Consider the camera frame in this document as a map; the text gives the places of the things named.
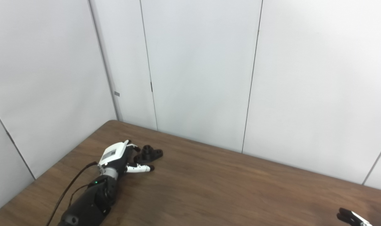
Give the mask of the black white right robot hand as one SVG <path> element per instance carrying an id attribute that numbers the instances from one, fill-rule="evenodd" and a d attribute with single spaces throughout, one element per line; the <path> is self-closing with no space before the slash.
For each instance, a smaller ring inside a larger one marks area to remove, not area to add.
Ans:
<path id="1" fill-rule="evenodd" d="M 358 215 L 357 213 L 340 207 L 339 212 L 336 215 L 337 219 L 349 224 L 350 226 L 372 226 L 372 224 Z"/>

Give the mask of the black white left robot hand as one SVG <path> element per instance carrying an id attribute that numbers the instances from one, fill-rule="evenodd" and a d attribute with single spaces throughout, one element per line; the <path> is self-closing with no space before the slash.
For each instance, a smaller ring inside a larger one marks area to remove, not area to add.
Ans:
<path id="1" fill-rule="evenodd" d="M 141 165 L 131 161 L 133 151 L 139 152 L 140 148 L 130 140 L 115 143 L 105 149 L 98 168 L 101 175 L 117 179 L 126 173 L 147 173 L 154 171 L 152 165 Z"/>

